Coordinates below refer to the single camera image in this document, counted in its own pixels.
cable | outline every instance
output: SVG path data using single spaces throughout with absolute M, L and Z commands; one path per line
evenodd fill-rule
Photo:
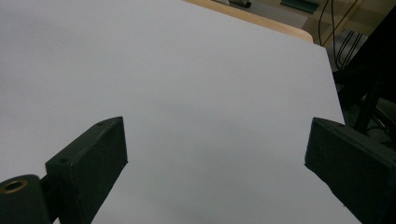
M 320 36 L 321 36 L 320 24 L 321 24 L 321 18 L 323 17 L 324 10 L 326 9 L 326 6 L 327 6 L 328 3 L 329 3 L 329 0 L 326 1 L 326 4 L 325 4 L 324 7 L 323 7 L 323 10 L 322 10 L 322 12 L 321 12 L 321 14 L 320 14 L 319 22 L 318 22 L 319 44 L 320 44 L 321 46 L 323 46 L 323 45 L 322 45 L 322 43 L 321 43 L 321 37 L 320 37 Z
M 335 41 L 335 43 L 338 42 L 338 39 L 340 38 L 341 34 L 337 37 L 337 40 Z M 353 36 L 353 32 L 352 32 L 352 31 L 349 31 L 349 33 L 348 33 L 347 36 L 346 36 L 346 39 L 343 41 L 343 43 L 342 43 L 340 49 L 338 50 L 338 53 L 337 53 L 337 60 L 335 61 L 337 68 L 338 68 L 338 67 L 341 67 L 341 65 L 339 65 L 339 63 L 342 64 L 342 62 L 341 62 L 341 55 L 342 55 L 342 53 L 344 52 L 344 49 L 345 49 L 345 47 L 347 46 L 347 43 L 349 43 L 349 40 L 350 40 L 350 38 L 351 38 L 352 36 Z
M 336 62 L 335 58 L 335 28 L 334 28 L 334 0 L 332 0 L 332 53 L 334 56 L 334 61 Z
M 362 34 L 358 34 L 355 38 L 355 41 L 353 42 L 352 48 L 349 50 L 349 53 L 346 56 L 346 59 L 344 60 L 341 69 L 344 69 L 348 64 L 350 59 L 352 58 L 353 52 L 355 52 L 355 48 L 358 46 L 359 42 L 361 41 Z

wooden table edge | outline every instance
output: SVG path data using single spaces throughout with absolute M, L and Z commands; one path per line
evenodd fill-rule
M 289 26 L 279 21 L 273 21 L 243 10 L 240 10 L 235 7 L 228 7 L 221 3 L 217 3 L 211 0 L 183 0 L 185 2 L 194 4 L 196 6 L 205 7 L 208 9 L 215 10 L 217 12 L 238 18 L 243 21 L 249 21 L 254 24 L 278 31 L 280 33 L 291 35 L 302 40 L 305 40 L 309 43 L 313 43 L 312 35 L 309 34 L 307 31 L 298 29 L 293 26 Z

green object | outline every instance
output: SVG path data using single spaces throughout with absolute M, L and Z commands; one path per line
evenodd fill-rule
M 287 7 L 293 7 L 310 14 L 314 14 L 319 6 L 318 2 L 306 0 L 282 0 L 280 4 Z

black bracket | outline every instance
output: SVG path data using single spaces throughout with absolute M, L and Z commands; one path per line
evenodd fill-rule
M 395 151 L 343 124 L 314 118 L 305 166 L 361 223 L 396 223 Z
M 91 223 L 128 162 L 122 117 L 103 120 L 46 162 L 0 184 L 2 224 Z

screw hole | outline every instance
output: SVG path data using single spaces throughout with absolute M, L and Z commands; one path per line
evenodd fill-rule
M 11 183 L 9 183 L 8 185 L 6 185 L 6 190 L 7 190 L 7 191 L 15 190 L 15 189 L 20 188 L 21 186 L 22 186 L 22 182 L 20 182 L 20 181 L 14 181 L 14 182 L 11 182 Z
M 2 188 L 0 188 L 0 193 L 8 194 L 8 193 L 16 192 L 16 191 L 26 187 L 27 183 L 28 183 L 27 180 L 24 180 L 24 179 L 14 180 L 14 181 L 6 184 Z

